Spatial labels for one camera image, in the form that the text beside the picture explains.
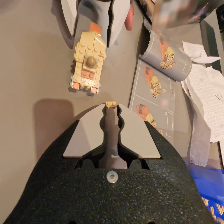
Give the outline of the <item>blue plastic bin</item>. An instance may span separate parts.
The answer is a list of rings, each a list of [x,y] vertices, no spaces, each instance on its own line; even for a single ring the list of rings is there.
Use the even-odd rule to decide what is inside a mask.
[[[224,170],[202,168],[188,168],[199,194],[213,219],[224,223]]]

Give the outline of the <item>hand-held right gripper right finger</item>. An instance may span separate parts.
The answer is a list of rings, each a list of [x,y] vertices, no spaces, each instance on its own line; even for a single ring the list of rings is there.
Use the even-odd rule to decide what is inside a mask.
[[[141,159],[158,159],[161,155],[144,120],[126,106],[117,106],[119,144],[122,149]]]

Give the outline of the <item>grey desk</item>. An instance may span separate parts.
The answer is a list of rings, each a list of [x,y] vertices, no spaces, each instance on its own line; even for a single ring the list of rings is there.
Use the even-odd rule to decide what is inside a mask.
[[[130,101],[144,20],[135,3],[132,30],[123,25],[106,48],[99,94],[69,87],[75,42],[93,11],[107,42],[110,3],[99,4],[84,8],[72,38],[60,0],[0,1],[0,223],[215,224],[181,157],[147,122],[164,159],[146,159],[148,169],[114,165],[114,184],[106,177],[112,162],[78,169],[84,159],[63,157],[81,116]],[[100,122],[106,152],[117,152],[116,110],[106,108]]]

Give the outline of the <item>white paper bag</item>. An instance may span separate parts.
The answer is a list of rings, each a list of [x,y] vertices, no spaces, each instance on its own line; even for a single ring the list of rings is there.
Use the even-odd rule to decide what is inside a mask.
[[[214,54],[208,56],[203,45],[182,43],[193,62],[189,75],[181,81],[194,112],[189,162],[206,167],[210,143],[224,139],[224,77],[215,66],[204,64],[218,63],[220,69],[221,58],[216,44]]]

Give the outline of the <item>person's left hand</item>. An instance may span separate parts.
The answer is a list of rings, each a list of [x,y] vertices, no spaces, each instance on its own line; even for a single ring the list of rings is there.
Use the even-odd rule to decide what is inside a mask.
[[[130,5],[130,9],[127,13],[126,19],[125,19],[125,28],[127,31],[131,31],[133,27],[133,16],[134,16],[134,3],[132,2]]]

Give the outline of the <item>grey instruction booklet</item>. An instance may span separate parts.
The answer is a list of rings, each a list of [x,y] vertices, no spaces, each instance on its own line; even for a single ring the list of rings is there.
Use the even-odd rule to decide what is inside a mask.
[[[160,32],[142,26],[129,109],[174,144],[176,82],[192,69],[192,60]]]

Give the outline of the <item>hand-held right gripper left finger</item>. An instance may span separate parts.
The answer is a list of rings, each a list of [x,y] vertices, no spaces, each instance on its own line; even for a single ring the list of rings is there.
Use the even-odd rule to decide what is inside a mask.
[[[65,149],[65,158],[84,158],[101,146],[104,142],[103,124],[106,105],[101,104],[84,114],[74,130]]]

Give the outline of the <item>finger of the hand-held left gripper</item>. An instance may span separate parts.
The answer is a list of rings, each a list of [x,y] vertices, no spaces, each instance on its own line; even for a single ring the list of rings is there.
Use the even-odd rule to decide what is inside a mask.
[[[116,41],[129,12],[131,0],[111,0],[108,10],[109,25],[107,30],[107,47]]]
[[[79,17],[79,0],[61,0],[61,6],[69,32],[71,36],[74,36]]]

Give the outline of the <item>dark printed toy box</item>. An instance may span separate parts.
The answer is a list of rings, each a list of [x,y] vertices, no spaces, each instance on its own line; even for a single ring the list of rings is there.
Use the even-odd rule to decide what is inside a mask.
[[[200,23],[218,7],[224,4],[223,0],[196,0],[196,8],[191,13],[187,24]]]

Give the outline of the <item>tan brick vehicle model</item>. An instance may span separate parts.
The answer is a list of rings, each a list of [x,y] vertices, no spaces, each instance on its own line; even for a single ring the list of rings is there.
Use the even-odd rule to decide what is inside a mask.
[[[106,59],[106,43],[102,39],[102,27],[91,22],[88,32],[82,32],[75,46],[75,70],[69,86],[72,89],[85,89],[91,94],[100,91],[100,77]]]

